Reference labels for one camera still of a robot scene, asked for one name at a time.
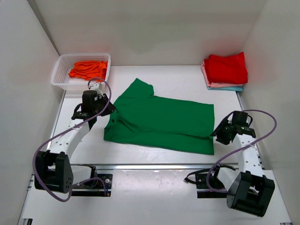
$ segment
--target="white table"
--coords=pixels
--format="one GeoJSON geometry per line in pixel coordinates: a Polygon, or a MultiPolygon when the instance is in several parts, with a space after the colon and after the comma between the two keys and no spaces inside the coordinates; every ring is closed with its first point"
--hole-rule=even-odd
{"type": "MultiPolygon", "coordinates": [[[[234,91],[207,90],[201,66],[111,67],[108,82],[112,88],[112,102],[136,78],[152,84],[154,94],[157,96],[214,104],[215,127],[231,111],[241,110],[234,91]]],[[[82,93],[66,94],[55,134],[67,128],[74,108],[82,102],[81,95],[82,93]]],[[[103,140],[103,133],[108,120],[108,116],[98,117],[97,123],[75,150],[71,158],[72,164],[212,164],[234,150],[231,144],[225,146],[215,142],[215,155],[209,156],[107,142],[103,140]]],[[[237,163],[236,156],[229,157],[224,162],[237,163]]]]}
{"type": "MultiPolygon", "coordinates": [[[[112,67],[108,79],[112,102],[135,78],[152,84],[157,96],[214,104],[215,127],[229,112],[240,110],[235,92],[207,90],[200,66],[112,67]]],[[[56,134],[68,126],[75,106],[81,103],[81,95],[66,94],[56,134]]],[[[183,182],[188,173],[195,171],[189,169],[209,168],[232,151],[232,145],[216,142],[215,155],[208,156],[106,142],[103,130],[108,120],[108,117],[98,118],[75,150],[71,163],[104,164],[105,169],[113,169],[109,171],[113,173],[111,197],[73,196],[62,203],[45,191],[31,187],[20,224],[26,222],[23,219],[32,219],[32,225],[265,225],[290,222],[272,171],[265,173],[275,181],[276,189],[263,218],[227,208],[226,199],[197,199],[195,185],[183,182]]],[[[225,162],[236,164],[236,156],[225,162]]]]}

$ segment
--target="red folded shirt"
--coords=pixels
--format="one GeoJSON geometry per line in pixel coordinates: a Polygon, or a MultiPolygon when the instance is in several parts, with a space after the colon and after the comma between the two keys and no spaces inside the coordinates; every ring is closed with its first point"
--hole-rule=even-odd
{"type": "Polygon", "coordinates": [[[243,52],[227,57],[210,55],[208,60],[204,60],[204,64],[207,79],[211,83],[244,84],[248,82],[243,52]]]}

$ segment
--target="light blue folded cloth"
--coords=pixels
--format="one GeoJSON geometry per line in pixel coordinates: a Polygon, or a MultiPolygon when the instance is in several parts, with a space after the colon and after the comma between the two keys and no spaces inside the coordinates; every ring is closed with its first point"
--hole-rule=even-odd
{"type": "Polygon", "coordinates": [[[233,87],[226,87],[226,88],[210,88],[207,87],[208,90],[232,90],[232,91],[243,91],[243,87],[241,86],[233,86],[233,87]]]}

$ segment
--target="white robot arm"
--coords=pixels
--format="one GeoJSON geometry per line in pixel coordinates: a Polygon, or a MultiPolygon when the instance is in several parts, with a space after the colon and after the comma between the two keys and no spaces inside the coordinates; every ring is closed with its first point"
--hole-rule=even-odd
{"type": "MultiPolygon", "coordinates": [[[[87,120],[103,110],[107,104],[106,94],[102,94],[99,83],[94,84],[90,90],[82,95],[82,104],[79,104],[72,116],[68,128],[71,128],[83,120],[87,120]]],[[[106,116],[114,112],[116,108],[109,103],[101,114],[106,116]]],[[[96,118],[74,128],[72,131],[62,135],[46,152],[40,151],[36,158],[37,172],[51,191],[67,193],[74,184],[97,176],[95,167],[89,165],[70,165],[69,159],[82,138],[89,133],[96,118]]],[[[35,178],[36,189],[43,189],[35,178]]]]}
{"type": "MultiPolygon", "coordinates": [[[[253,143],[255,131],[247,123],[248,113],[234,111],[232,121],[225,117],[212,136],[223,144],[232,142],[235,149],[253,143]]],[[[227,191],[227,206],[259,217],[263,217],[275,189],[273,180],[268,179],[260,165],[255,146],[237,152],[239,172],[230,167],[218,166],[214,178],[221,181],[227,191]]]]}

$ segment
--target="white basket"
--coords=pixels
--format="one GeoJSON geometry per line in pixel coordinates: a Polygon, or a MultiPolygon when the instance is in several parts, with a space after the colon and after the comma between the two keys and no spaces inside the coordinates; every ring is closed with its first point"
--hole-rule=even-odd
{"type": "MultiPolygon", "coordinates": [[[[52,72],[51,84],[70,91],[88,90],[88,81],[82,78],[70,77],[68,74],[70,70],[74,68],[74,63],[87,60],[108,62],[105,76],[105,81],[107,81],[109,69],[111,67],[111,56],[107,53],[82,53],[61,55],[52,72]]],[[[102,85],[101,89],[103,90],[105,88],[105,83],[102,82],[100,84],[102,85]]]]}

